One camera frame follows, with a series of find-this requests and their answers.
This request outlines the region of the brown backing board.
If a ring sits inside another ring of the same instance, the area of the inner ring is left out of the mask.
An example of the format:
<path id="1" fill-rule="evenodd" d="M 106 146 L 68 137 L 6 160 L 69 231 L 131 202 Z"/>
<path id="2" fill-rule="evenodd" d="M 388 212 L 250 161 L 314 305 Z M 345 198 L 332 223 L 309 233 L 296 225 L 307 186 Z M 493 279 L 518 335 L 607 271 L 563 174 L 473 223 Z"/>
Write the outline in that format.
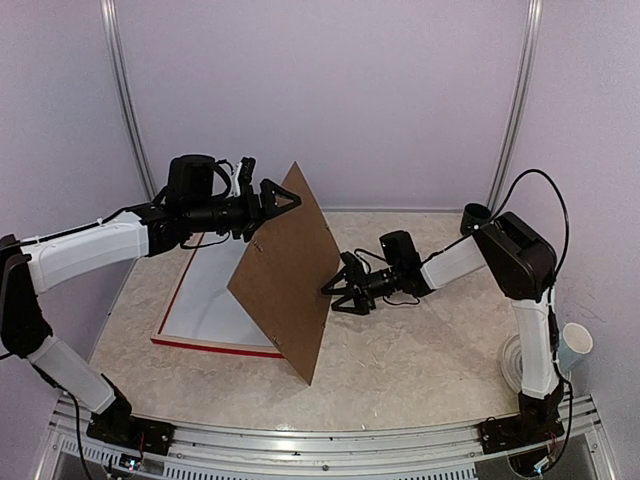
<path id="1" fill-rule="evenodd" d="M 330 298 L 321 287 L 337 273 L 339 249 L 300 166 L 282 181 L 301 205 L 265 222 L 247 244 L 228 289 L 270 343 L 310 385 Z"/>

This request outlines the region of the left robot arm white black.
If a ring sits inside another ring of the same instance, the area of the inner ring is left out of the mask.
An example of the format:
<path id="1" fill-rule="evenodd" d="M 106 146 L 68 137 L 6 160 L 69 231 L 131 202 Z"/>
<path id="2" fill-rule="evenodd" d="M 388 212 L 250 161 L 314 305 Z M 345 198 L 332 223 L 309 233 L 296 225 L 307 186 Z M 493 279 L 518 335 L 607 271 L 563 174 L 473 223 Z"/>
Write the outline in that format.
<path id="1" fill-rule="evenodd" d="M 112 264 L 186 249 L 213 232 L 249 241 L 267 221 L 299 207 L 299 195 L 270 179 L 252 185 L 255 159 L 237 166 L 203 154 L 171 160 L 166 185 L 149 202 L 123 207 L 92 223 L 19 240 L 1 239 L 1 344 L 91 412 L 96 426 L 121 445 L 140 424 L 126 397 L 57 338 L 39 304 L 41 294 Z"/>

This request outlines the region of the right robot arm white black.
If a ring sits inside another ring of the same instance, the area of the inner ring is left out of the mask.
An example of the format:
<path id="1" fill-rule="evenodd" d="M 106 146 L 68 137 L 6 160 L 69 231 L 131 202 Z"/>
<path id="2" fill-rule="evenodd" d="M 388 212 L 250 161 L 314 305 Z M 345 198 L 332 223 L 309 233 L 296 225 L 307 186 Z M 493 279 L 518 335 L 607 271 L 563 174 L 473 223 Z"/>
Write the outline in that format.
<path id="1" fill-rule="evenodd" d="M 550 437 L 563 397 L 554 312 L 557 256 L 553 247 L 507 212 L 421 258 L 412 237 L 396 230 L 380 238 L 386 266 L 374 271 L 360 249 L 341 253 L 342 268 L 321 288 L 334 311 L 367 315 L 379 298 L 401 292 L 419 300 L 482 268 L 488 268 L 515 313 L 521 348 L 519 412 L 508 421 L 483 423 L 486 437 L 523 444 Z"/>

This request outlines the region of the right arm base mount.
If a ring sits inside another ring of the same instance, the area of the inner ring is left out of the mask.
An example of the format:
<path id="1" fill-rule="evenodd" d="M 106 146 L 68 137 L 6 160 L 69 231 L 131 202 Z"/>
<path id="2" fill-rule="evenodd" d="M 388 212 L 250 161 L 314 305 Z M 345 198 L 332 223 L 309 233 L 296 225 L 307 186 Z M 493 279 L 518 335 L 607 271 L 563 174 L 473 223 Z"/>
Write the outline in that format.
<path id="1" fill-rule="evenodd" d="M 543 443 L 552 436 L 561 437 L 565 430 L 560 419 L 529 428 L 523 425 L 519 415 L 514 415 L 490 417 L 477 425 L 477 432 L 483 453 L 489 455 Z"/>

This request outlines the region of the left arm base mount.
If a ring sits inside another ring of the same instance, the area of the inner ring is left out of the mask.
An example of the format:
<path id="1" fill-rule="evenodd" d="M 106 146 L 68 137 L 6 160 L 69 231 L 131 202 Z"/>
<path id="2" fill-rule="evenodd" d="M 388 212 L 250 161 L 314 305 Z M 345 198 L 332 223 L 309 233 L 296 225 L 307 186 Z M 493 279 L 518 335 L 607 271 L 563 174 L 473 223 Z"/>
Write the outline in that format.
<path id="1" fill-rule="evenodd" d="M 99 420 L 93 415 L 87 427 L 89 438 L 107 444 L 167 456 L 176 427 L 168 422 L 130 416 L 124 422 Z"/>

